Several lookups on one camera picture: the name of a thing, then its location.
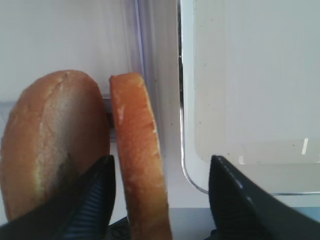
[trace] bread slice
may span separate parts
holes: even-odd
[[[110,92],[131,237],[171,240],[157,126],[145,82],[138,73],[112,76]]]
[[[8,220],[47,201],[109,149],[105,106],[94,80],[75,70],[36,80],[11,111],[1,142]]]

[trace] golden brown crust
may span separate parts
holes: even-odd
[[[113,117],[131,237],[171,240],[157,126],[138,73],[110,79]]]
[[[36,80],[11,111],[1,142],[8,219],[44,203],[109,149],[104,103],[87,74],[57,71]]]

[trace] bread roll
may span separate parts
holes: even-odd
[[[171,240],[166,184],[152,107],[138,73],[112,76],[112,111],[133,240]]]
[[[57,71],[36,80],[11,111],[1,143],[8,220],[47,201],[109,148],[103,99],[87,74]]]

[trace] bread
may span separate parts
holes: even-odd
[[[109,148],[103,99],[87,74],[57,71],[36,80],[11,111],[1,142],[8,220],[50,199]]]
[[[117,147],[133,240],[171,240],[157,126],[143,78],[112,76]]]

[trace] ribbed black plastic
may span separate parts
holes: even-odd
[[[222,156],[211,159],[209,201],[219,240],[320,240],[318,222],[266,193]]]
[[[0,239],[101,240],[116,196],[113,156],[102,157],[70,188],[0,228]]]

